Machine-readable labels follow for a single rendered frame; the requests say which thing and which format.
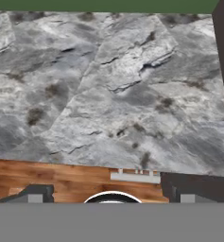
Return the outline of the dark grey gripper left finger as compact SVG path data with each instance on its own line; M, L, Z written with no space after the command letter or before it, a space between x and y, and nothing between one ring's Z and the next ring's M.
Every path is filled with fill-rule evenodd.
M4 202L53 203L53 184L30 184L21 192L0 199Z

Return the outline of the dark appliance front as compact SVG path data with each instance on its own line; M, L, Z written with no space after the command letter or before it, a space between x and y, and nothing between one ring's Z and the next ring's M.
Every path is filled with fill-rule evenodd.
M197 187L213 195L216 198L216 202L224 203L224 177L162 172L161 187L163 195L168 198L169 201L173 186Z

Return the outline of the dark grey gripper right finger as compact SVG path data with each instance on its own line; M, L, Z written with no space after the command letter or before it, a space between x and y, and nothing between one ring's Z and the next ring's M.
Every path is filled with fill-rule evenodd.
M209 203L216 202L216 198L197 187L172 187L171 202L177 203Z

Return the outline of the white rimmed black round object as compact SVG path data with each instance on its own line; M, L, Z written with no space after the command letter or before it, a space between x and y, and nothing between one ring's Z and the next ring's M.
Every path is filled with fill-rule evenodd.
M85 203L141 203L135 196L120 191L105 191L94 194L85 200Z

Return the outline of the wooden drawer front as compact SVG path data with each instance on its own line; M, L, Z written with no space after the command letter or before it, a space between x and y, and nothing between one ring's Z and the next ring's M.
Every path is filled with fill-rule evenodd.
M83 202L104 191L129 193L142 202L168 203L159 184L113 181L115 168L0 160L0 199L29 184L53 184L55 202Z

